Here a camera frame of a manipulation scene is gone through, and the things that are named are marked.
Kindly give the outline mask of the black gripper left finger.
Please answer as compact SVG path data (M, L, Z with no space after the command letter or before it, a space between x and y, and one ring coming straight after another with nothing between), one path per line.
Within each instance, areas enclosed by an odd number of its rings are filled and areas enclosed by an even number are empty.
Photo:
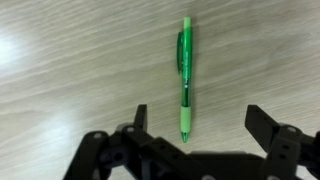
M163 138L147 132L147 105L137 107L134 121L109 135L91 131L83 136L63 180L110 180L124 167L135 180L186 180L185 154Z

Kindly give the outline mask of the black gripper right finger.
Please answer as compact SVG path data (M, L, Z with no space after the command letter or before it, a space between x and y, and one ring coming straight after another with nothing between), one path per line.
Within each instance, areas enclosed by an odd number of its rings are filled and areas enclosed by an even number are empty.
M320 136L304 134L299 128L276 122L257 105L247 107L245 127L267 153L259 175L265 180L301 180L297 167L320 179Z

